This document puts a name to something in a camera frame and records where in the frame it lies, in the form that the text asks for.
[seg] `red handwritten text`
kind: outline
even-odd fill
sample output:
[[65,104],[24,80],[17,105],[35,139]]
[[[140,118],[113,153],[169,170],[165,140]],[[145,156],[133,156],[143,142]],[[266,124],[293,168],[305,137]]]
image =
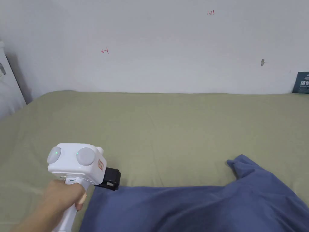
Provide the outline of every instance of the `red handwritten text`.
[[102,50],[102,53],[104,53],[104,52],[107,52],[107,54],[108,54],[108,49],[107,49],[107,47],[106,47],[106,50]]

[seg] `green bedsheet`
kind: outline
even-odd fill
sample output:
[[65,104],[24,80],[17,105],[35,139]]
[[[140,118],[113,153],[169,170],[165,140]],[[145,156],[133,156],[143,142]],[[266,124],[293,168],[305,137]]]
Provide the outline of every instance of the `green bedsheet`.
[[244,154],[308,205],[308,116],[299,94],[48,93],[0,122],[0,231],[34,210],[62,142],[101,146],[127,186],[226,185],[226,160]]

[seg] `white handheld device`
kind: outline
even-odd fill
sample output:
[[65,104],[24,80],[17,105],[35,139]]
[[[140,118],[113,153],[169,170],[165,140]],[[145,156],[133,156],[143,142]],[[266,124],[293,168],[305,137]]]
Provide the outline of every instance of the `white handheld device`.
[[[65,179],[66,184],[80,183],[85,190],[89,185],[103,182],[106,160],[103,149],[90,144],[60,143],[50,151],[48,171]],[[71,232],[76,215],[75,204],[68,208],[53,232]]]

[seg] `white wall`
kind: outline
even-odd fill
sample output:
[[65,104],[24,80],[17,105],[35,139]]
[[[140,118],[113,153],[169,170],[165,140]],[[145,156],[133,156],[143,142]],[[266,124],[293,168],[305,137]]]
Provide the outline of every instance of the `white wall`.
[[308,0],[0,3],[28,102],[63,89],[288,93],[309,71]]

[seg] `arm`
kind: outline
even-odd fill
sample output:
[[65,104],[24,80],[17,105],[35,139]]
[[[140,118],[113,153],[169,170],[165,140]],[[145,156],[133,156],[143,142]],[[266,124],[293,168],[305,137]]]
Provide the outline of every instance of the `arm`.
[[81,210],[85,197],[85,189],[78,183],[66,185],[60,180],[51,181],[36,210],[11,232],[51,232],[74,203]]

